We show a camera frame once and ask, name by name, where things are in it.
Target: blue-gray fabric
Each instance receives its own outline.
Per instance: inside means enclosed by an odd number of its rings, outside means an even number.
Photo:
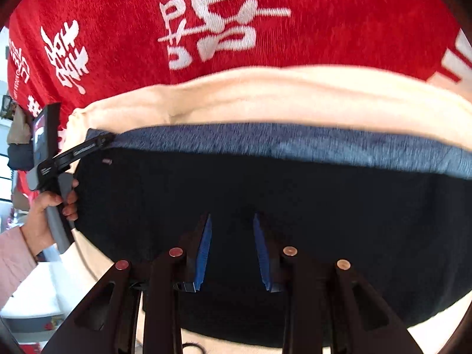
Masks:
[[[88,138],[100,131],[90,130]],[[472,179],[472,153],[409,135],[295,124],[153,126],[117,135],[109,147],[186,153],[225,153]]]

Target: window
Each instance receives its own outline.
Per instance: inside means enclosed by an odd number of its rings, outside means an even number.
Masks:
[[[0,155],[0,199],[11,201],[12,171],[7,164],[8,157]]]

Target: red blanket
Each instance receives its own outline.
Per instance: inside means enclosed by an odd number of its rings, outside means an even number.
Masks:
[[[34,115],[249,65],[362,65],[428,80],[460,28],[441,0],[23,0],[9,88]]]

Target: black cloth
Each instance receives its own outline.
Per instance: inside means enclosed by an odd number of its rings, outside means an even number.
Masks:
[[[8,145],[8,167],[12,170],[28,171],[34,168],[32,141],[28,144]]]
[[[472,289],[471,181],[118,148],[83,158],[76,177],[76,227],[114,261],[152,260],[211,212],[205,281],[181,302],[182,327],[207,336],[282,344],[283,296],[260,279],[255,211],[287,245],[324,262],[348,259],[408,326]]]

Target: screw head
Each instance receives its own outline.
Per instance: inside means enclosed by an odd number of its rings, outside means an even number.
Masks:
[[[294,257],[298,253],[298,250],[293,246],[286,246],[284,247],[284,254],[288,255],[289,257]]]
[[[179,247],[173,247],[169,250],[169,255],[171,257],[180,257],[183,254],[183,250]]]
[[[126,261],[126,260],[121,260],[121,261],[118,261],[116,264],[115,264],[115,268],[117,268],[118,270],[125,270],[127,269],[129,266],[129,262]]]
[[[351,262],[348,260],[339,260],[336,263],[337,267],[339,267],[341,270],[349,270],[351,268]]]

